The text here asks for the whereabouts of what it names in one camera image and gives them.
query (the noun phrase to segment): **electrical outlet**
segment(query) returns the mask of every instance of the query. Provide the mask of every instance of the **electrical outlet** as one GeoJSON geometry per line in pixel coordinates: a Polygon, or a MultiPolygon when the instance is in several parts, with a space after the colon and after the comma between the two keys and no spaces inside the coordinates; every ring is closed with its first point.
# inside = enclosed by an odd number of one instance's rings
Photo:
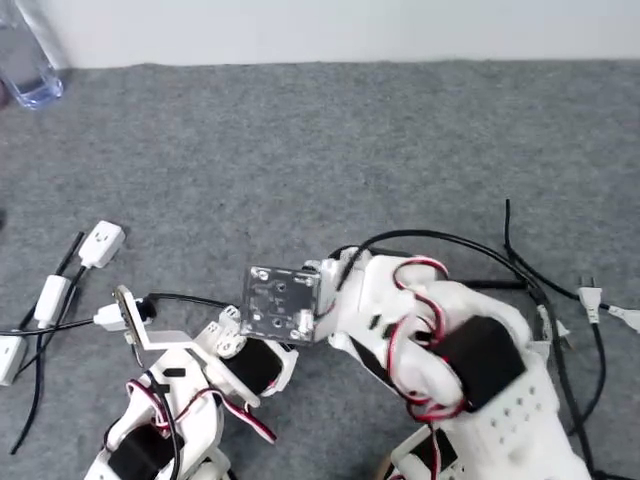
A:
{"type": "Polygon", "coordinates": [[[101,220],[80,247],[78,256],[87,268],[102,268],[111,261],[122,243],[124,231],[118,225],[101,220]]]}
{"type": "Polygon", "coordinates": [[[8,387],[13,383],[26,351],[24,338],[0,337],[0,385],[8,387]]]}

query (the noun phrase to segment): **red and white wire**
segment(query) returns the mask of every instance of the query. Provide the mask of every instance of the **red and white wire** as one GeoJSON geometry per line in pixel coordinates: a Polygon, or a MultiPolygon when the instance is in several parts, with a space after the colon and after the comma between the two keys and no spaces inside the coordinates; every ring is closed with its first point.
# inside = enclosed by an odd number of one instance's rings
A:
{"type": "Polygon", "coordinates": [[[155,394],[151,391],[149,387],[146,387],[142,383],[140,383],[138,380],[133,380],[133,379],[129,380],[126,383],[126,387],[127,387],[127,393],[129,394],[129,397],[131,397],[134,390],[137,390],[149,399],[149,403],[151,404],[151,407],[155,412],[156,423],[167,423],[167,419],[164,415],[164,408],[162,407],[160,400],[158,400],[158,398],[155,396],[155,394]]]}
{"type": "MultiPolygon", "coordinates": [[[[188,415],[192,406],[200,398],[202,398],[207,394],[212,394],[213,396],[218,397],[222,401],[222,404],[225,406],[225,408],[229,411],[229,413],[239,418],[246,424],[250,425],[256,431],[256,433],[260,435],[263,439],[265,439],[267,442],[269,442],[272,445],[276,442],[277,437],[271,431],[271,429],[269,429],[269,427],[267,427],[264,423],[262,423],[256,417],[254,417],[250,411],[237,406],[236,404],[231,402],[224,393],[222,393],[220,390],[213,387],[203,388],[202,390],[199,390],[198,392],[196,392],[196,394],[189,401],[186,407],[183,408],[182,411],[178,414],[178,416],[176,417],[176,422],[179,422],[182,419],[184,419],[188,415]]],[[[157,423],[156,426],[163,430],[169,428],[169,424],[167,422],[157,423]]]]}
{"type": "Polygon", "coordinates": [[[444,278],[446,279],[449,278],[449,270],[447,270],[447,267],[444,265],[444,263],[429,257],[412,257],[402,262],[393,271],[393,283],[400,290],[405,290],[407,286],[404,283],[402,283],[400,280],[398,280],[398,272],[402,268],[408,267],[410,265],[425,265],[427,267],[436,269],[438,272],[440,272],[444,276],[444,278]]]}
{"type": "Polygon", "coordinates": [[[442,456],[440,455],[440,447],[438,446],[438,437],[432,424],[429,424],[431,430],[431,447],[433,449],[433,462],[431,462],[431,480],[438,480],[438,474],[442,468],[442,456]]]}
{"type": "Polygon", "coordinates": [[[416,413],[415,407],[422,405],[411,405],[407,403],[407,412],[417,422],[429,424],[458,416],[464,410],[465,405],[466,403],[464,399],[462,399],[457,405],[453,405],[451,407],[438,405],[434,402],[433,404],[424,405],[424,413],[416,413]]]}
{"type": "Polygon", "coordinates": [[[427,396],[421,397],[421,396],[412,394],[412,392],[404,391],[404,389],[401,388],[401,385],[396,379],[395,363],[394,363],[395,356],[396,356],[396,348],[398,344],[398,338],[400,336],[399,334],[402,332],[402,327],[404,326],[408,318],[409,316],[405,315],[396,323],[396,326],[394,327],[391,333],[391,338],[389,338],[389,344],[387,345],[387,374],[389,375],[389,379],[391,380],[391,383],[395,386],[396,390],[398,391],[398,393],[402,398],[404,398],[407,402],[410,402],[414,405],[424,405],[429,401],[431,401],[430,397],[427,397],[427,396]]]}

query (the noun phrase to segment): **electrical plug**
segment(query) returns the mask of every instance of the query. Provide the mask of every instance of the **electrical plug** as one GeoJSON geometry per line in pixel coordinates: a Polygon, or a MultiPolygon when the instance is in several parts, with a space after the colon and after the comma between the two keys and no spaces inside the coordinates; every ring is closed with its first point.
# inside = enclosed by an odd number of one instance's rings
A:
{"type": "Polygon", "coordinates": [[[602,289],[596,287],[595,278],[591,277],[591,285],[578,288],[580,303],[587,312],[589,323],[600,323],[600,302],[602,301],[602,289]]]}

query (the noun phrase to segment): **power cord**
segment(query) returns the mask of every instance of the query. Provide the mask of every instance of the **power cord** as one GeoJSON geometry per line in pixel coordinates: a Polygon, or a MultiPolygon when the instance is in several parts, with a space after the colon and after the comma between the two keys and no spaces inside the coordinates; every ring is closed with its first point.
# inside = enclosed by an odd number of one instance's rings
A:
{"type": "MultiPolygon", "coordinates": [[[[504,248],[507,251],[507,255],[514,262],[519,263],[525,270],[527,270],[531,275],[536,277],[542,283],[547,285],[549,288],[559,293],[560,295],[573,300],[580,301],[580,297],[574,293],[570,292],[566,288],[558,285],[554,281],[542,275],[535,268],[533,268],[529,263],[527,263],[518,252],[516,252],[511,245],[511,200],[508,198],[505,200],[505,217],[504,217],[504,248]]],[[[609,305],[605,302],[600,302],[598,307],[600,310],[604,310],[614,317],[621,319],[625,322],[629,327],[633,328],[636,332],[640,333],[640,310],[633,310],[618,307],[616,305],[609,305]]]]}
{"type": "MultiPolygon", "coordinates": [[[[56,268],[54,275],[62,275],[67,269],[67,267],[69,267],[69,264],[71,263],[71,259],[73,258],[73,255],[78,250],[78,247],[80,246],[80,243],[82,243],[82,240],[84,240],[84,237],[85,237],[84,232],[78,232],[76,234],[76,237],[74,238],[73,243],[69,247],[69,250],[67,250],[67,252],[64,254],[64,257],[62,257],[62,260],[60,261],[58,268],[56,268]]],[[[29,309],[26,315],[22,318],[22,320],[18,324],[18,330],[24,330],[26,326],[29,324],[29,322],[33,320],[33,314],[36,311],[36,304],[37,302],[33,304],[33,306],[29,309]]]]}
{"type": "Polygon", "coordinates": [[[195,297],[193,295],[183,295],[181,293],[164,293],[164,292],[151,292],[145,298],[149,300],[178,300],[181,302],[189,302],[189,303],[199,303],[201,305],[208,305],[210,307],[216,308],[227,308],[229,305],[233,305],[233,303],[221,302],[219,300],[212,300],[210,298],[204,297],[195,297]]]}
{"type": "Polygon", "coordinates": [[[62,309],[60,310],[60,314],[58,315],[58,318],[56,319],[56,321],[54,323],[54,326],[53,326],[53,329],[52,329],[51,333],[49,333],[49,335],[48,335],[47,339],[44,341],[43,345],[40,348],[36,349],[36,353],[33,355],[33,357],[31,357],[27,363],[25,363],[24,365],[22,365],[22,367],[20,367],[20,369],[18,370],[18,374],[17,375],[20,375],[27,368],[29,368],[31,366],[31,364],[33,364],[33,362],[35,362],[46,351],[47,347],[49,346],[49,344],[53,340],[53,337],[55,336],[55,334],[59,330],[61,330],[60,326],[61,326],[62,320],[67,315],[67,310],[68,310],[69,305],[71,303],[71,299],[73,298],[73,294],[75,293],[76,287],[77,287],[78,283],[80,282],[80,280],[82,279],[82,276],[84,275],[84,273],[86,271],[87,271],[87,267],[81,266],[78,269],[78,271],[75,274],[75,276],[71,279],[71,285],[69,287],[69,290],[67,291],[67,294],[64,297],[64,300],[62,301],[62,309]]]}
{"type": "MultiPolygon", "coordinates": [[[[36,339],[36,348],[38,349],[42,348],[43,338],[44,338],[44,335],[42,334],[38,335],[38,338],[36,339]]],[[[15,455],[16,453],[18,453],[18,450],[26,440],[27,435],[31,430],[31,427],[33,426],[33,422],[35,421],[36,415],[38,414],[38,407],[40,406],[40,400],[42,399],[43,385],[44,385],[44,355],[40,355],[36,359],[35,388],[33,389],[33,400],[31,402],[31,408],[29,410],[27,420],[25,421],[24,426],[22,427],[22,431],[20,432],[20,435],[18,435],[18,439],[16,440],[16,442],[13,444],[13,447],[11,447],[11,450],[9,451],[10,455],[15,455]]]]}
{"type": "MultiPolygon", "coordinates": [[[[64,257],[62,258],[62,261],[58,265],[58,268],[56,268],[56,270],[55,270],[55,274],[56,275],[62,275],[65,272],[65,270],[69,266],[69,263],[71,263],[71,259],[73,258],[73,255],[75,254],[75,252],[77,251],[80,243],[84,239],[84,236],[85,235],[84,235],[83,232],[78,232],[78,234],[76,235],[75,239],[73,240],[73,243],[71,244],[71,247],[65,253],[64,257]]],[[[18,330],[19,331],[17,331],[17,332],[15,332],[15,331],[14,332],[1,332],[1,334],[3,336],[5,334],[6,334],[6,336],[30,336],[30,335],[36,335],[37,336],[37,338],[36,338],[36,350],[41,352],[39,355],[37,355],[35,357],[36,372],[35,372],[35,379],[34,379],[33,400],[31,402],[31,408],[29,410],[29,414],[27,415],[27,419],[25,421],[25,424],[22,427],[22,431],[18,435],[18,439],[16,440],[14,445],[11,447],[11,450],[9,452],[11,455],[15,455],[16,453],[18,453],[18,450],[20,449],[20,447],[22,446],[22,444],[26,440],[27,435],[29,434],[29,431],[31,430],[31,427],[33,426],[33,423],[34,423],[34,421],[36,419],[36,415],[38,413],[38,408],[40,406],[40,400],[42,399],[42,391],[43,391],[43,386],[44,386],[44,348],[43,348],[44,344],[43,344],[43,342],[44,342],[44,333],[45,332],[43,332],[42,330],[39,330],[39,331],[36,331],[36,332],[24,332],[23,331],[24,328],[33,319],[33,315],[34,315],[35,310],[36,310],[36,304],[34,304],[33,307],[31,307],[31,309],[29,309],[29,312],[27,313],[27,315],[24,316],[24,318],[22,319],[22,321],[18,325],[18,330]]]]}
{"type": "Polygon", "coordinates": [[[165,397],[165,392],[163,392],[162,387],[153,376],[150,370],[145,372],[145,375],[149,378],[149,382],[151,382],[151,390],[158,396],[160,399],[160,403],[164,410],[164,416],[167,420],[167,424],[169,425],[169,436],[171,437],[171,445],[173,447],[173,469],[171,470],[170,480],[178,480],[178,476],[180,475],[180,445],[178,444],[178,428],[176,426],[176,421],[171,414],[171,407],[169,406],[169,402],[167,397],[165,397]]]}
{"type": "MultiPolygon", "coordinates": [[[[579,301],[584,306],[587,312],[587,318],[591,323],[591,329],[593,330],[593,336],[594,336],[594,340],[596,342],[596,348],[598,351],[600,372],[598,374],[598,383],[596,386],[596,392],[593,398],[587,404],[587,408],[585,409],[584,413],[582,413],[577,420],[572,415],[574,426],[569,430],[568,434],[573,435],[575,433],[579,433],[581,430],[584,431],[584,422],[586,422],[586,420],[591,416],[591,414],[595,410],[600,400],[600,397],[602,395],[602,392],[604,390],[604,385],[606,382],[607,361],[606,361],[606,355],[605,355],[604,342],[602,340],[602,335],[600,333],[600,327],[599,327],[600,318],[599,318],[598,310],[607,311],[609,314],[621,318],[622,320],[625,321],[625,323],[627,323],[629,326],[631,326],[632,328],[636,329],[639,332],[640,332],[640,320],[638,320],[638,316],[640,315],[640,312],[638,312],[638,310],[627,310],[620,307],[616,307],[615,305],[609,305],[607,303],[602,302],[601,300],[602,289],[596,288],[595,282],[593,280],[592,280],[591,287],[583,286],[583,287],[580,287],[580,289],[578,290],[578,293],[573,293],[561,287],[560,285],[553,282],[552,280],[548,279],[547,277],[542,275],[540,272],[538,272],[536,269],[534,269],[529,263],[527,263],[522,258],[522,256],[520,256],[514,250],[511,244],[511,232],[510,232],[511,228],[510,227],[511,227],[511,200],[506,199],[505,200],[505,221],[504,221],[504,247],[505,247],[505,250],[507,251],[509,258],[514,263],[516,262],[519,263],[523,269],[528,271],[532,276],[540,280],[542,283],[544,283],[545,285],[547,285],[548,287],[550,287],[552,290],[556,291],[560,295],[563,295],[564,297],[570,300],[579,301]]],[[[557,331],[558,329],[556,324],[557,322],[552,321],[551,323],[552,323],[551,325],[552,330],[557,331]]],[[[585,457],[585,463],[587,463],[587,468],[589,468],[589,463],[587,462],[586,457],[585,457]]],[[[597,480],[606,480],[606,479],[634,480],[629,477],[613,475],[613,474],[609,474],[601,470],[595,470],[592,468],[589,468],[589,472],[597,480]]]]}
{"type": "Polygon", "coordinates": [[[91,325],[93,319],[78,320],[76,322],[65,323],[57,327],[43,328],[41,330],[0,330],[0,337],[34,337],[43,333],[59,332],[60,330],[71,330],[73,328],[91,325]]]}

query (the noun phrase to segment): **white plug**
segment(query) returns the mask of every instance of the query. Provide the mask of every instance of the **white plug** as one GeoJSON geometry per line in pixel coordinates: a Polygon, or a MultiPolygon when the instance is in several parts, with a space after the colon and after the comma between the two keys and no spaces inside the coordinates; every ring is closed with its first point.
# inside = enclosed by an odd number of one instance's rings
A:
{"type": "Polygon", "coordinates": [[[600,323],[600,313],[598,309],[602,301],[602,289],[596,287],[593,277],[591,278],[590,287],[578,288],[578,297],[580,298],[580,303],[587,311],[589,323],[600,323]]]}
{"type": "Polygon", "coordinates": [[[62,312],[62,305],[70,286],[71,281],[61,275],[47,277],[33,313],[33,318],[38,321],[38,328],[47,328],[56,321],[62,312]]]}
{"type": "MultiPolygon", "coordinates": [[[[136,304],[138,306],[142,305],[142,302],[142,298],[136,298],[136,304]]],[[[142,314],[141,316],[145,325],[149,325],[152,322],[151,316],[142,314]]],[[[120,307],[118,307],[117,303],[112,303],[111,305],[100,308],[93,316],[93,323],[100,325],[108,332],[118,332],[127,329],[127,324],[122,318],[122,313],[120,312],[120,307]]]]}
{"type": "Polygon", "coordinates": [[[0,337],[0,385],[8,387],[13,383],[26,351],[24,338],[0,337]]]}
{"type": "Polygon", "coordinates": [[[621,319],[637,333],[640,333],[640,310],[627,310],[611,305],[609,307],[609,313],[614,317],[621,319]]]}
{"type": "Polygon", "coordinates": [[[78,256],[82,260],[82,266],[104,267],[116,254],[124,239],[121,227],[101,220],[80,247],[78,256]]]}

